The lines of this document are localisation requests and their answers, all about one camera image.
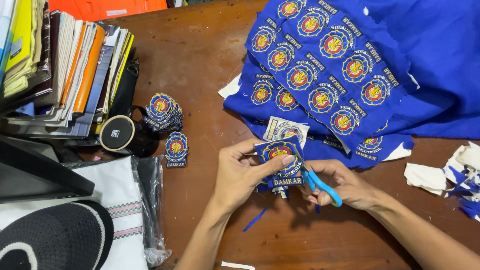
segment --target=blue scissors handle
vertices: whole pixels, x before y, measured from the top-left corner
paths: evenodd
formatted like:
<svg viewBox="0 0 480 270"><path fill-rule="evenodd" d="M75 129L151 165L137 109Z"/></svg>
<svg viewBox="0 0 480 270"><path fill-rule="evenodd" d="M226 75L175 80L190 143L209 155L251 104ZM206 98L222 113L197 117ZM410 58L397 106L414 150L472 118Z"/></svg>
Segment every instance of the blue scissors handle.
<svg viewBox="0 0 480 270"><path fill-rule="evenodd" d="M338 193L333 190L331 187L329 187L327 184L325 184L318 176L315 174L314 171L306 171L306 170L301 170L301 174L303 176L304 181L307 182L307 184L310 186L310 188L315 190L315 187L318 187L320 191L325 191L328 193L332 199L333 202L332 204L336 207L342 206L342 198L338 195Z"/></svg>

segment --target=forearm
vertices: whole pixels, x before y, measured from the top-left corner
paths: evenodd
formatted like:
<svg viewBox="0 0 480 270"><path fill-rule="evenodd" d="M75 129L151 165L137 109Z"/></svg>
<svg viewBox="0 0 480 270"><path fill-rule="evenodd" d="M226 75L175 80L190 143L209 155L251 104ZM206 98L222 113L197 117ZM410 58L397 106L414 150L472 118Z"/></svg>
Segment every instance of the forearm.
<svg viewBox="0 0 480 270"><path fill-rule="evenodd" d="M425 270L468 269L480 257L387 194L368 211Z"/></svg>
<svg viewBox="0 0 480 270"><path fill-rule="evenodd" d="M230 215L210 201L175 270L211 270Z"/></svg>

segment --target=brown table surface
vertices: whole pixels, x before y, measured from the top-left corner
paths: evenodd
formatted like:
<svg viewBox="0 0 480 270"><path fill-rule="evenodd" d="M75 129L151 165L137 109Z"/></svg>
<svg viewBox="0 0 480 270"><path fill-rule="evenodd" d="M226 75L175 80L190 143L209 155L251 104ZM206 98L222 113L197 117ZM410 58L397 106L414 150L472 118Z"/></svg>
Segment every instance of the brown table surface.
<svg viewBox="0 0 480 270"><path fill-rule="evenodd" d="M266 0L218 0L183 8L105 21L128 28L140 58L134 104L145 105L155 93L171 95L183 108L190 153L183 169L164 169L161 220L171 269L200 220L215 183L218 151L253 137L232 112L223 110L217 91L238 75L247 34ZM474 232L480 223L443 198L406 184L406 162L442 168L466 140L415 138L412 155L380 163L360 175L416 214L480 253ZM157 154L164 151L161 144ZM267 212L247 232L242 229L263 208ZM293 188L290 201L253 194L231 217L215 269L221 261L257 270L400 270L420 267L376 220L349 206L321 208L302 200Z"/></svg>

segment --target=stack of books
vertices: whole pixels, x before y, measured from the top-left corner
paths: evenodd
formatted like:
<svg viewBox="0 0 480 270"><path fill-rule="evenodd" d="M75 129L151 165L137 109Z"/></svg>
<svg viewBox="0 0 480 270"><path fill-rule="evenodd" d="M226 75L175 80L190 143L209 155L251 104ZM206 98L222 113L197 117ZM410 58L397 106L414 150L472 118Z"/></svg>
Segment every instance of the stack of books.
<svg viewBox="0 0 480 270"><path fill-rule="evenodd" d="M0 113L8 130L40 138L98 133L133 35L49 12L48 0L0 0L0 14Z"/></svg>

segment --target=hand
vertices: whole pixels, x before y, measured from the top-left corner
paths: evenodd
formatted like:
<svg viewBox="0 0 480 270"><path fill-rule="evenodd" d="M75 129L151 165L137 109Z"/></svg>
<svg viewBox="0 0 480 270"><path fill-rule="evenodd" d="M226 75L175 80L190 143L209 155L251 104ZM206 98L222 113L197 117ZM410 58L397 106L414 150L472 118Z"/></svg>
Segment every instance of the hand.
<svg viewBox="0 0 480 270"><path fill-rule="evenodd" d="M211 202L232 213L242 205L257 184L274 172L284 169L293 162L292 155L279 155L262 164L255 152L254 145L264 141L253 138L236 145L226 147L218 153L218 172Z"/></svg>
<svg viewBox="0 0 480 270"><path fill-rule="evenodd" d="M305 161L305 166L313 170L325 184L338 193L344 203L353 208L373 210L380 205L380 197L386 195L358 177L338 160L309 160ZM320 206L332 203L332 197L325 191L320 191L318 188L312 191L308 185L298 187L303 193L303 198L308 201Z"/></svg>

